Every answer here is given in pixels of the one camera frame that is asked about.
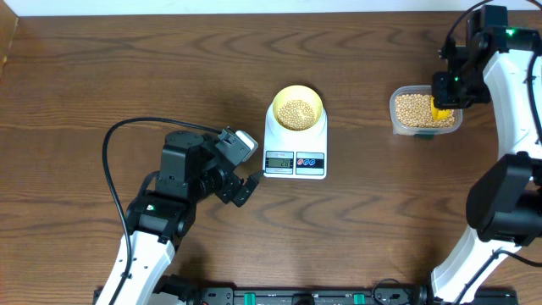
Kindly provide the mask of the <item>yellow measuring scoop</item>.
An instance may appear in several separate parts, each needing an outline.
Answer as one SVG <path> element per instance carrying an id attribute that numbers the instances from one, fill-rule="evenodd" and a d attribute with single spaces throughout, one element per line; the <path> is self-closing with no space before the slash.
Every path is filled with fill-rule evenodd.
<path id="1" fill-rule="evenodd" d="M 450 109 L 439 109 L 435 107 L 434 97 L 431 97 L 430 107 L 431 107 L 432 118 L 434 121 L 445 120 L 451 116 Z"/>

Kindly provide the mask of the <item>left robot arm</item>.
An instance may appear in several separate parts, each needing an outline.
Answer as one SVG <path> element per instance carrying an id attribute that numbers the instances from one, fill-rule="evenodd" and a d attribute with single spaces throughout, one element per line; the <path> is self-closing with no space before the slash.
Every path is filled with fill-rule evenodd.
<path id="1" fill-rule="evenodd" d="M 217 136 L 190 131 L 166 135 L 158 171 L 141 184 L 127 211 L 127 235 L 98 304 L 146 304 L 196 219 L 196 206 L 214 195 L 243 206 L 263 174 L 243 180 L 235 169 L 257 150 L 242 130 Z"/>

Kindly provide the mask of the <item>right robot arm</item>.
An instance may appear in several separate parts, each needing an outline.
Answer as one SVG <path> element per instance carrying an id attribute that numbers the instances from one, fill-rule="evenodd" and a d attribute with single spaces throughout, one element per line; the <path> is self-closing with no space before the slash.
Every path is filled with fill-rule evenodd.
<path id="1" fill-rule="evenodd" d="M 541 236 L 541 35 L 513 27 L 504 6 L 474 4 L 460 17 L 466 41 L 451 34 L 440 57 L 447 69 L 432 78 L 433 106 L 464 109 L 492 103 L 498 135 L 497 162 L 467 195 L 467 228 L 445 261 L 433 269 L 419 304 L 485 302 L 476 292 L 505 258 Z"/>

